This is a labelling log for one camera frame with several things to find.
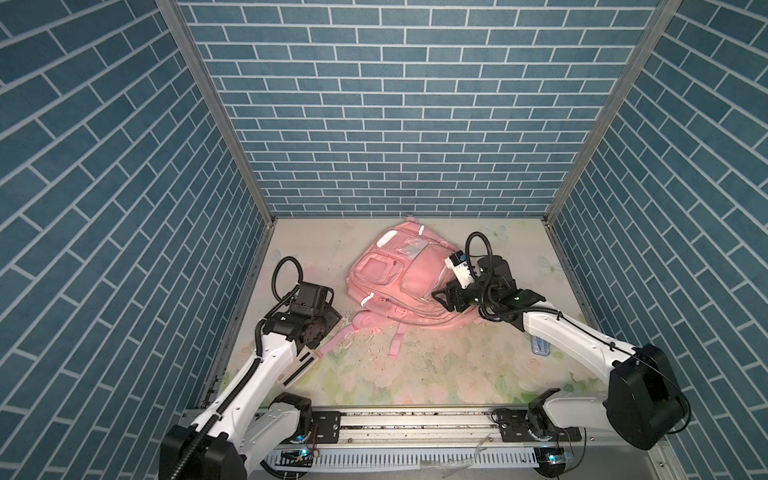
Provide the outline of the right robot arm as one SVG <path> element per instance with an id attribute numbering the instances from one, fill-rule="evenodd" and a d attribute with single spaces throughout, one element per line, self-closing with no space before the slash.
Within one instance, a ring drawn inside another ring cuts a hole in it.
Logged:
<path id="1" fill-rule="evenodd" d="M 606 385 L 604 392 L 552 388 L 539 395 L 527 413 L 534 437 L 549 439 L 568 428 L 612 430 L 629 445 L 649 450 L 688 427 L 691 404 L 661 349 L 612 338 L 567 316 L 544 296 L 518 288 L 506 270 L 495 271 L 506 265 L 499 256 L 487 255 L 472 266 L 458 251 L 444 263 L 452 277 L 432 296 L 447 310 L 474 307 L 486 321 L 507 323 L 555 346 Z"/>

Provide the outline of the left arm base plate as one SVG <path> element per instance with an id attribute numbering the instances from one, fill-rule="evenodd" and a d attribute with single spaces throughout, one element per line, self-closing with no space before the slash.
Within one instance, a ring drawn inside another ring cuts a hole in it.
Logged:
<path id="1" fill-rule="evenodd" d="M 342 414 L 335 410 L 302 411 L 294 433 L 281 445 L 337 444 Z"/>

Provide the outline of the white pink calculator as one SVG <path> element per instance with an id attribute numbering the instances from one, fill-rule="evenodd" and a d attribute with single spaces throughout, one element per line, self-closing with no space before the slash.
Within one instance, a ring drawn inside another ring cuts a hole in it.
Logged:
<path id="1" fill-rule="evenodd" d="M 287 389 L 296 383 L 318 360 L 316 352 L 305 348 L 298 357 L 280 374 L 278 384 Z"/>

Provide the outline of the pink student backpack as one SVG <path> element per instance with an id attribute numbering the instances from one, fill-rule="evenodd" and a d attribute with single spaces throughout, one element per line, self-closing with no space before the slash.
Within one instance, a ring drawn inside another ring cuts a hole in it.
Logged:
<path id="1" fill-rule="evenodd" d="M 450 331 L 480 323 L 475 307 L 449 312 L 431 296 L 454 279 L 444 260 L 459 250 L 412 217 L 387 230 L 350 268 L 346 279 L 348 295 L 362 310 L 316 355 L 328 355 L 351 334 L 395 325 L 388 351 L 395 359 L 411 327 Z"/>

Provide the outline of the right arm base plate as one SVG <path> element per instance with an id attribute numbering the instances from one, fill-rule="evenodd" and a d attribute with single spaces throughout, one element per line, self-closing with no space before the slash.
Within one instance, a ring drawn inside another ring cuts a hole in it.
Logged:
<path id="1" fill-rule="evenodd" d="M 579 428 L 555 427 L 542 414 L 527 409 L 496 408 L 490 419 L 498 426 L 503 442 L 565 442 L 582 440 Z"/>

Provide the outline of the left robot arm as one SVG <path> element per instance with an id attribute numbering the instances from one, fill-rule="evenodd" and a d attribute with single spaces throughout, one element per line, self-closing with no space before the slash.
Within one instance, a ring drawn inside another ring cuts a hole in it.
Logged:
<path id="1" fill-rule="evenodd" d="M 311 400 L 278 395 L 257 413 L 279 377 L 317 347 L 341 319 L 334 291 L 300 282 L 255 329 L 255 348 L 225 390 L 187 426 L 161 442 L 160 479 L 246 479 L 275 447 L 312 436 Z"/>

